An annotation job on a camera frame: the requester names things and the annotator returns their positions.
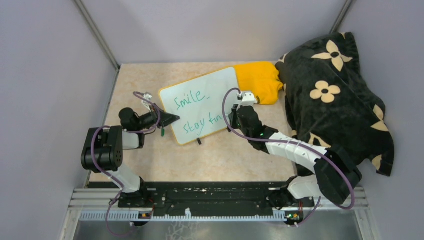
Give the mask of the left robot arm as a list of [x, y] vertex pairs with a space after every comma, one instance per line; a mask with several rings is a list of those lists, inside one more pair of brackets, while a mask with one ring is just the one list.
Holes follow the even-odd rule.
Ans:
[[149, 129], [157, 130], [180, 120], [157, 105], [150, 112], [138, 115], [132, 108], [123, 108], [119, 114], [120, 125], [88, 130], [81, 153], [85, 170], [104, 174], [120, 189], [118, 202], [121, 208], [144, 207], [152, 201], [145, 181], [124, 164], [125, 150], [142, 149]]

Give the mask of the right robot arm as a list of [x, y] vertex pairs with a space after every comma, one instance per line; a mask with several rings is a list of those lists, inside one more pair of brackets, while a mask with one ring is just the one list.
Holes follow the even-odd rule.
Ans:
[[346, 210], [354, 206], [354, 188], [362, 174], [341, 146], [311, 145], [291, 138], [262, 124], [252, 106], [233, 105], [228, 129], [246, 139], [255, 150], [284, 157], [312, 173], [290, 180], [281, 193], [287, 206], [295, 206], [306, 197], [325, 197]]

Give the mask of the yellow-framed whiteboard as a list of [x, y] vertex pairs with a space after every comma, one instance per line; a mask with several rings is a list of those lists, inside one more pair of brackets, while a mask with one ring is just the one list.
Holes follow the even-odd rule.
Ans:
[[231, 108], [239, 101], [236, 70], [226, 67], [159, 90], [166, 113], [179, 116], [171, 124], [179, 145], [185, 145], [227, 128]]

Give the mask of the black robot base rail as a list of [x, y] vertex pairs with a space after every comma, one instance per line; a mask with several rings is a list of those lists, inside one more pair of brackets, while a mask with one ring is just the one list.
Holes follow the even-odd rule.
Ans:
[[231, 220], [274, 217], [300, 223], [309, 197], [295, 199], [283, 182], [143, 182], [141, 189], [121, 193], [119, 208], [152, 209], [144, 218], [185, 217]]

